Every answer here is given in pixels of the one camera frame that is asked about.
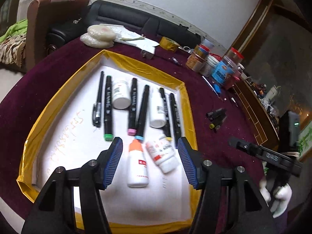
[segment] pink marker cap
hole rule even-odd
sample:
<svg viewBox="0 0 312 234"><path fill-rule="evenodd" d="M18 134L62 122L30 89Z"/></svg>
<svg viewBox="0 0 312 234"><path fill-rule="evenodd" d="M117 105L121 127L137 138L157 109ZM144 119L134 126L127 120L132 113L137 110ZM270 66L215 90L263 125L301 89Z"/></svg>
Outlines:
<svg viewBox="0 0 312 234"><path fill-rule="evenodd" d="M134 136L135 133L136 133L136 130L135 130L135 129L128 129L128 135Z"/></svg>

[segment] black sofa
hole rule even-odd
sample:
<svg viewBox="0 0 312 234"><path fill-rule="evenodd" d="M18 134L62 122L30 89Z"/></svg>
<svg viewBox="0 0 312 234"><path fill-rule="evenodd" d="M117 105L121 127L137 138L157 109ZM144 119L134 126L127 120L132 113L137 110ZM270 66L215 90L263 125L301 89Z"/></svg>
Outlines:
<svg viewBox="0 0 312 234"><path fill-rule="evenodd" d="M89 26L96 24L123 25L145 35L168 37L181 46L190 48L194 48L201 41L200 35L190 32L186 26L176 25L127 6L97 0L83 11L77 24L66 22L50 26L46 36L48 53L86 33Z"/></svg>

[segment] green marker cap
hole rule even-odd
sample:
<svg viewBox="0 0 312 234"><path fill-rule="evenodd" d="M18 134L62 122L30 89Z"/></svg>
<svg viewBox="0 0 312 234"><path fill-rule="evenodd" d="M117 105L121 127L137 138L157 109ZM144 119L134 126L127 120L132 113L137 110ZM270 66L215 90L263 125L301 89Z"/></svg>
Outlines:
<svg viewBox="0 0 312 234"><path fill-rule="evenodd" d="M105 134L104 140L105 141L112 141L114 139L114 136L112 134Z"/></svg>

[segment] floral blanket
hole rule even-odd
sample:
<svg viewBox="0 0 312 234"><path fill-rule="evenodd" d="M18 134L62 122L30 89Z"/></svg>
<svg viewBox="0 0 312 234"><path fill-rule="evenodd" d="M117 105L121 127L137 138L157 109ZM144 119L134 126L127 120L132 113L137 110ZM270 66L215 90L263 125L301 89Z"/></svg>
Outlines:
<svg viewBox="0 0 312 234"><path fill-rule="evenodd" d="M26 33L7 37L0 43L0 62L21 67L25 58Z"/></svg>

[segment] roll of tape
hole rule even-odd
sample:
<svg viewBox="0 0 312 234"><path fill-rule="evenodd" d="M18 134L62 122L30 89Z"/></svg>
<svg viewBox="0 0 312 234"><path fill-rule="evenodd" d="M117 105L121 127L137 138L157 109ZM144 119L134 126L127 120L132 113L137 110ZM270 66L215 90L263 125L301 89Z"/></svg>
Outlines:
<svg viewBox="0 0 312 234"><path fill-rule="evenodd" d="M171 40L167 37L162 37L160 40L160 46L163 49L173 51L175 53L180 45L174 40Z"/></svg>

